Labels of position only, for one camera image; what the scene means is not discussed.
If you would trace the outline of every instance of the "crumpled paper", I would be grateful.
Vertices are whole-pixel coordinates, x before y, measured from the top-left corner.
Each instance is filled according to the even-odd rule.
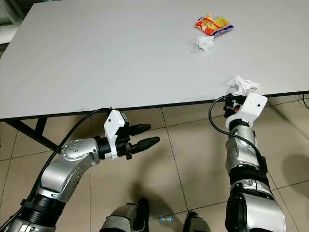
[[[213,36],[198,36],[196,45],[199,49],[202,49],[203,51],[207,51],[211,48],[213,48],[214,42]]]
[[[227,84],[231,86],[232,89],[235,90],[235,92],[232,93],[235,96],[238,95],[247,96],[248,93],[252,93],[260,87],[259,83],[253,82],[251,80],[245,80],[241,78],[240,75],[234,77]]]

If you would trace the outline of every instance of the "tile grout line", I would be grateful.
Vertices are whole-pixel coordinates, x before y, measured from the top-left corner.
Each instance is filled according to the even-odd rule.
[[[175,214],[168,214],[168,215],[163,215],[163,216],[160,216],[160,217],[152,218],[152,219],[149,219],[149,221],[156,220],[156,219],[159,219],[159,218],[168,217],[168,216],[172,216],[172,215],[176,215],[176,214],[181,214],[181,213],[184,213],[184,212],[188,212],[188,210],[183,210],[183,211],[180,211],[180,212],[175,213]]]
[[[300,181],[300,182],[297,182],[297,183],[294,183],[294,184],[291,184],[291,185],[279,187],[279,188],[277,188],[277,189],[279,190],[279,189],[283,189],[283,188],[286,188],[286,187],[291,187],[291,186],[298,185],[298,184],[302,184],[302,183],[305,183],[305,182],[308,182],[308,181],[309,181],[309,180]]]
[[[212,118],[217,118],[217,117],[222,117],[222,116],[223,116],[223,115],[212,116]],[[203,118],[203,119],[198,119],[198,120],[193,120],[193,121],[188,121],[188,122],[182,122],[182,123],[172,124],[172,125],[169,125],[169,126],[166,126],[166,127],[179,126],[179,125],[182,125],[182,124],[192,123],[192,122],[200,122],[200,121],[203,121],[203,120],[206,120],[206,119],[208,119],[208,118],[206,117],[206,118]]]
[[[18,131],[16,132],[16,136],[15,136],[15,139],[14,139],[14,144],[13,144],[13,148],[12,148],[12,152],[11,152],[11,157],[13,155],[13,151],[14,151],[14,147],[15,147],[15,143],[16,143],[16,139],[17,139],[17,134],[18,134]],[[4,181],[4,185],[3,185],[3,190],[1,192],[0,207],[1,207],[1,204],[2,204],[2,198],[3,198],[5,186],[6,186],[6,181],[8,179],[9,170],[10,170],[10,167],[11,167],[11,161],[12,161],[12,159],[10,159],[9,165],[8,165],[8,170],[6,171],[6,177],[5,177],[5,181]]]
[[[48,150],[48,151],[41,151],[41,152],[38,152],[38,153],[33,153],[33,154],[29,154],[29,155],[23,155],[23,156],[17,156],[17,157],[12,157],[10,159],[1,159],[0,161],[5,161],[5,160],[14,160],[14,159],[17,159],[17,158],[21,158],[21,157],[27,157],[27,156],[32,156],[32,155],[38,155],[38,154],[41,154],[41,153],[45,153],[45,152],[49,152],[49,151],[52,151],[52,150]]]
[[[225,202],[227,202],[227,201],[224,201],[224,202],[217,202],[217,203],[214,203],[214,204],[208,204],[208,205],[205,205],[205,206],[200,206],[200,207],[193,208],[193,209],[190,209],[190,210],[201,209],[201,208],[205,208],[205,207],[213,206],[213,205],[216,205],[216,204],[222,204],[222,203],[225,203]]]
[[[272,106],[276,106],[276,105],[282,105],[282,104],[286,104],[286,103],[291,103],[291,102],[298,102],[300,100],[294,100],[294,101],[287,101],[287,102],[283,102],[283,103],[278,103],[278,104],[274,104],[274,105],[267,105],[265,106],[265,108],[267,107],[272,107]],[[224,115],[218,115],[218,116],[212,116],[212,118],[216,118],[216,117],[222,117]],[[186,123],[191,123],[191,122],[199,122],[199,121],[202,121],[202,120],[206,120],[208,119],[208,117],[206,116],[205,118],[202,118],[202,119],[198,119],[198,120],[193,120],[193,121],[187,121],[187,122],[182,122],[182,123],[176,123],[176,124],[171,124],[171,125],[166,125],[166,127],[173,127],[173,126],[178,126],[178,125],[182,125],[182,124],[186,124]]]
[[[270,174],[270,172],[269,171],[267,171],[268,172],[268,174],[269,174],[269,176],[270,176],[270,178],[271,178],[271,180],[272,180],[272,182],[274,183],[274,185],[275,185],[275,189],[274,190],[278,190],[278,186],[276,185],[276,183],[275,183],[275,181],[274,181],[274,178],[272,178],[272,176],[271,176],[271,174]]]
[[[281,199],[283,200],[283,203],[284,203],[284,205],[285,205],[286,209],[288,210],[288,212],[289,212],[289,214],[290,214],[290,216],[291,216],[291,218],[292,218],[292,220],[293,220],[293,222],[294,222],[294,224],[295,224],[295,226],[296,226],[296,229],[297,229],[297,230],[298,230],[298,232],[299,232],[300,230],[299,230],[299,228],[298,228],[298,226],[297,226],[297,224],[296,224],[296,222],[295,222],[295,220],[294,220],[294,218],[293,218],[293,215],[292,215],[292,214],[291,214],[291,212],[290,212],[290,209],[289,209],[288,205],[286,204],[286,202],[285,202],[284,198],[282,197],[282,195],[281,195],[281,193],[280,193],[279,189],[278,189],[277,191],[278,191],[278,193],[279,193],[279,195],[280,195]]]
[[[164,117],[162,108],[161,108],[161,112],[162,112],[162,116],[163,116],[163,120],[164,120],[164,124],[165,124],[165,129],[166,129],[166,132],[167,132],[167,134],[168,134],[169,145],[170,145],[170,149],[171,149],[171,151],[172,151],[172,155],[173,155],[173,158],[174,158],[174,162],[175,162],[175,167],[176,167],[177,174],[178,174],[179,183],[180,183],[180,186],[181,186],[181,188],[182,188],[184,203],[185,203],[185,206],[186,206],[187,211],[188,211],[189,209],[188,209],[187,200],[186,200],[185,195],[184,195],[183,184],[182,184],[182,181],[181,181],[181,179],[180,179],[179,170],[178,170],[177,163],[176,163],[176,158],[175,158],[175,155],[174,155],[172,143],[171,143],[171,141],[170,141],[169,131],[168,131],[168,128],[167,128],[167,126],[166,126],[165,117]]]

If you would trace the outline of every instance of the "silver robot arm segment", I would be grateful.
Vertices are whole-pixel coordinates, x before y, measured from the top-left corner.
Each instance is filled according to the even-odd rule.
[[[230,96],[225,102],[226,127],[255,146],[253,122],[267,98],[258,94]],[[226,170],[230,177],[225,227],[229,232],[285,232],[284,214],[269,188],[264,157],[245,141],[229,136]]]
[[[135,145],[129,142],[129,136],[143,133],[150,128],[149,124],[129,127],[126,116],[112,110],[104,124],[106,137],[73,140],[65,144],[57,159],[44,170],[34,198],[31,201],[22,201],[21,213],[4,231],[54,232],[65,204],[85,171],[100,163],[100,160],[121,156],[126,156],[129,160],[132,154],[158,143],[159,137],[143,139]]]

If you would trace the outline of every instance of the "beige floor tile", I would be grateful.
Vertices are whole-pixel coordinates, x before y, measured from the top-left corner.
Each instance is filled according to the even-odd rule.
[[[0,161],[0,199],[2,198],[2,193],[5,185],[9,164],[10,164],[9,160]]]
[[[278,190],[274,190],[272,191],[272,194],[274,194],[276,201],[278,202],[278,204],[280,205],[284,216],[285,216],[285,224],[286,224],[286,231],[287,232],[298,232],[298,229],[291,217],[291,214],[289,212],[289,210],[287,209],[282,197],[280,196]]]
[[[273,181],[273,179],[271,178],[269,173],[267,173],[267,178],[268,178],[268,181],[269,181],[270,190],[276,189],[277,187],[275,185],[275,182]]]
[[[253,128],[269,172],[281,188],[309,179],[309,141],[274,110],[276,107],[265,108]]]
[[[12,155],[17,130],[5,122],[0,122],[0,160],[9,159]]]
[[[35,129],[37,121],[37,119],[22,120],[22,122],[30,126],[32,129]],[[48,150],[49,149],[47,147],[43,146],[42,144],[36,142],[22,132],[18,131],[12,157],[14,158],[26,156],[35,153],[46,152]]]
[[[279,189],[300,232],[309,228],[309,182]]]
[[[129,110],[123,112],[127,116],[131,126],[136,124],[150,124],[152,130],[165,127],[161,108]],[[106,113],[95,114],[92,116],[92,136],[104,136],[104,123],[106,118]]]
[[[59,144],[71,128],[82,118],[83,116],[62,116],[62,117],[50,117],[47,119],[43,136]],[[28,126],[33,129],[36,126],[37,119],[23,120]],[[91,137],[91,119],[87,119],[83,122],[73,133],[72,139],[83,139]],[[40,152],[49,151],[50,149],[29,138],[20,131],[17,134],[13,155],[12,157],[20,157],[30,154],[36,154]]]
[[[309,109],[303,105],[302,101],[273,106],[273,109],[286,123],[309,139]]]
[[[98,231],[105,217],[126,202],[147,197],[151,218],[186,210],[183,193],[165,128],[134,136],[159,136],[161,141],[133,159],[103,160],[92,168],[91,228]]]
[[[150,124],[151,129],[165,127],[164,118],[161,108],[145,109],[145,110],[128,110],[124,111],[129,119],[130,125]]]
[[[0,208],[1,224],[19,209],[50,154],[45,152],[11,160]]]
[[[214,121],[223,127],[223,117]],[[227,137],[218,133],[208,120],[171,126],[168,131],[188,208],[227,201]]]
[[[162,108],[166,125],[171,126],[206,119],[210,105],[210,103],[207,103]],[[223,115],[223,106],[222,102],[216,104],[212,110],[212,116]]]
[[[47,119],[43,136],[54,142],[61,143],[67,133],[75,126],[75,124],[84,117],[84,115],[50,117]],[[86,119],[73,132],[68,141],[73,139],[85,139],[91,137],[91,118]]]
[[[0,208],[0,223],[20,207],[51,152],[12,159]],[[58,231],[90,231],[90,170],[81,179],[57,224]]]
[[[181,232],[187,212],[149,221],[150,232]]]

